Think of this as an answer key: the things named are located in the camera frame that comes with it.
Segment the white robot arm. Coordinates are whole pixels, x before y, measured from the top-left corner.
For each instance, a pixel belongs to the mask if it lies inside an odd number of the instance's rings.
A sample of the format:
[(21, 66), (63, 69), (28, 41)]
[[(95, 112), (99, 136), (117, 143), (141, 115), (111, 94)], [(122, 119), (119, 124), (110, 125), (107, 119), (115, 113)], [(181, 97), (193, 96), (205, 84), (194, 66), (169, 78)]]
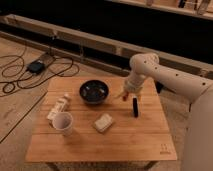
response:
[(187, 103), (180, 171), (213, 171), (213, 79), (161, 65), (155, 53), (135, 54), (129, 65), (119, 97), (124, 101), (130, 94), (141, 98), (145, 81), (152, 78)]

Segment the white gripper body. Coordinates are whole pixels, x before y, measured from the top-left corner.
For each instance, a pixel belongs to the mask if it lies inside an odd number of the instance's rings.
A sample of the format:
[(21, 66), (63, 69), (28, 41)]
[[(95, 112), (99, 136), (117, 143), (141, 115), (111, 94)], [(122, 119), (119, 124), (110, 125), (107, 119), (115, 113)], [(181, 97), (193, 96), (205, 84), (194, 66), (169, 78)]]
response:
[(124, 81), (124, 91), (138, 94), (142, 89), (144, 79), (142, 77), (127, 77)]

